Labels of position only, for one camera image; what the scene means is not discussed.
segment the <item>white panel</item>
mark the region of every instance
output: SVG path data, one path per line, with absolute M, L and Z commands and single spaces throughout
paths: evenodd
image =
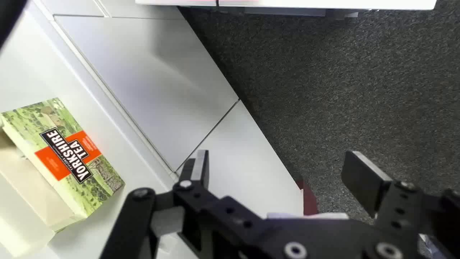
M 187 21 L 57 22 L 172 169 L 237 100 Z
M 126 181 L 122 194 L 87 220 L 57 233 L 49 247 L 31 256 L 90 259 L 99 256 L 125 194 L 141 185 L 149 185 L 156 192 L 165 191 L 168 185 L 159 178 L 168 178 L 171 172 L 161 161 L 144 158 L 139 149 L 145 146 L 133 139 L 129 126 L 106 104 L 109 102 L 87 90 L 90 83 L 93 89 L 96 83 L 76 56 L 64 50 L 66 44 L 50 25 L 39 8 L 27 11 L 3 48 L 0 112 L 59 96 Z M 0 248 L 0 257 L 7 259 L 3 251 Z
M 437 0 L 218 0 L 225 7 L 392 8 L 432 10 Z M 215 5 L 215 0 L 136 0 L 158 5 Z
M 99 0 L 103 8 L 113 17 L 154 17 L 181 20 L 182 15 L 172 5 L 141 5 L 133 0 Z
M 231 195 L 259 215 L 302 215 L 303 192 L 238 102 L 198 149 L 210 151 L 210 189 Z
M 39 0 L 50 14 L 103 15 L 93 0 Z

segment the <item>dark carpet floor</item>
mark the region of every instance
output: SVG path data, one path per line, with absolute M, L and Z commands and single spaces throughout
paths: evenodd
M 352 20 L 182 11 L 322 211 L 365 218 L 340 182 L 346 149 L 460 189 L 458 0 Z

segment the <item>gray carpet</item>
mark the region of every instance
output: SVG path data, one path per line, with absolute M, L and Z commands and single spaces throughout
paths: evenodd
M 322 211 L 363 211 L 340 182 L 346 149 L 425 191 L 460 189 L 460 1 L 353 20 L 185 17 Z

